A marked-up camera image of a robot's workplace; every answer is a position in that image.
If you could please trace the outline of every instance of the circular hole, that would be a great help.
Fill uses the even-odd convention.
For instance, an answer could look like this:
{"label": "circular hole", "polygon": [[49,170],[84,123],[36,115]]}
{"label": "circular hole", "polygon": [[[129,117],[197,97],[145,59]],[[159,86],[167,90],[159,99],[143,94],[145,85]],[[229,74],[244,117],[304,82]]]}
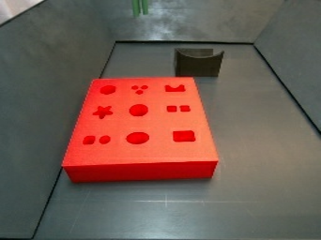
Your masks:
{"label": "circular hole", "polygon": [[94,136],[86,136],[84,137],[82,144],[89,145],[94,143]]}
{"label": "circular hole", "polygon": [[143,116],[148,112],[148,107],[144,104],[135,104],[129,107],[132,116]]}
{"label": "circular hole", "polygon": [[144,132],[132,132],[127,136],[127,142],[131,144],[141,144],[149,139],[149,135]]}
{"label": "circular hole", "polygon": [[98,142],[101,144],[106,144],[110,141],[110,137],[108,135],[100,137]]}
{"label": "circular hole", "polygon": [[114,92],[114,86],[105,85],[100,88],[100,93],[104,95],[112,94]]}

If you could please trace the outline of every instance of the star-shaped hole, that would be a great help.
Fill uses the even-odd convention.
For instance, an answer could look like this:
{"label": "star-shaped hole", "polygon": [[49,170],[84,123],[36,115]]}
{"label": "star-shaped hole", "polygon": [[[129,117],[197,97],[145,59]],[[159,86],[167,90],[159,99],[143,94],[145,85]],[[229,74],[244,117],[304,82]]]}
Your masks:
{"label": "star-shaped hole", "polygon": [[106,115],[112,115],[110,106],[108,107],[98,106],[96,108],[96,112],[93,112],[92,115],[97,115],[100,119],[104,119]]}

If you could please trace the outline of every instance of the floor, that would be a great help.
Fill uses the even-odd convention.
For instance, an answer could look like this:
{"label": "floor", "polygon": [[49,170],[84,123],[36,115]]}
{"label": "floor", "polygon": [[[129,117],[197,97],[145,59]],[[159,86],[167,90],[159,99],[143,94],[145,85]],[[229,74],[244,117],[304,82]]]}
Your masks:
{"label": "floor", "polygon": [[173,48],[224,50],[195,78],[220,162],[211,180],[70,183],[34,238],[319,238],[321,139],[251,45],[117,43],[102,78],[172,76]]}

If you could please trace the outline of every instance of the shaped hole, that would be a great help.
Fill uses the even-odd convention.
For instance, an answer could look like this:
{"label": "shaped hole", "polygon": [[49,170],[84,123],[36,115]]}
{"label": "shaped hole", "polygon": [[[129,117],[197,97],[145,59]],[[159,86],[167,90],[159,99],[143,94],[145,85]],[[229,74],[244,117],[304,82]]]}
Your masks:
{"label": "shaped hole", "polygon": [[94,143],[94,136],[86,136],[84,137],[82,144],[84,145],[90,145]]}
{"label": "shaped hole", "polygon": [[135,104],[129,107],[129,114],[132,116],[143,116],[148,112],[148,107],[144,104]]}
{"label": "shaped hole", "polygon": [[96,112],[93,112],[92,115],[97,115],[100,119],[104,119],[106,115],[112,115],[110,106],[108,107],[98,106],[96,108]]}
{"label": "shaped hole", "polygon": [[185,91],[185,86],[180,84],[177,87],[171,87],[165,85],[165,92],[184,92]]}
{"label": "shaped hole", "polygon": [[100,93],[104,95],[112,94],[114,92],[114,86],[105,85],[100,88]]}
{"label": "shaped hole", "polygon": [[144,132],[132,132],[127,136],[127,142],[131,144],[141,144],[145,143],[149,139],[149,135]]}
{"label": "shaped hole", "polygon": [[195,142],[195,135],[192,131],[173,131],[172,139],[175,142]]}
{"label": "shaped hole", "polygon": [[191,108],[189,108],[188,105],[179,106],[179,109],[180,109],[181,112],[189,112],[191,111]]}
{"label": "shaped hole", "polygon": [[176,106],[167,106],[167,112],[168,113],[176,112]]}
{"label": "shaped hole", "polygon": [[101,136],[100,139],[98,139],[98,142],[101,144],[106,144],[109,141],[110,141],[110,137],[108,135]]}

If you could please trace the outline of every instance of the dark gray block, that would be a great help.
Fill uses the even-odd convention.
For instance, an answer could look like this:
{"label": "dark gray block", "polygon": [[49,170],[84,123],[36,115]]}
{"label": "dark gray block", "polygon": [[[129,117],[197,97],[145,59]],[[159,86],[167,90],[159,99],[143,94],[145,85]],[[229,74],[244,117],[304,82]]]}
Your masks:
{"label": "dark gray block", "polygon": [[212,49],[175,49],[176,77],[216,77],[224,51],[212,53]]}
{"label": "dark gray block", "polygon": [[319,239],[319,134],[252,46],[116,44],[102,77],[173,76],[175,48],[225,52],[196,78],[212,179],[74,185],[62,172],[36,238]]}
{"label": "dark gray block", "polygon": [[29,238],[113,40],[92,1],[48,0],[0,28],[0,238]]}
{"label": "dark gray block", "polygon": [[321,130],[321,1],[287,0],[254,42]]}
{"label": "dark gray block", "polygon": [[131,0],[94,0],[117,40],[254,42],[283,0],[149,0],[132,17]]}

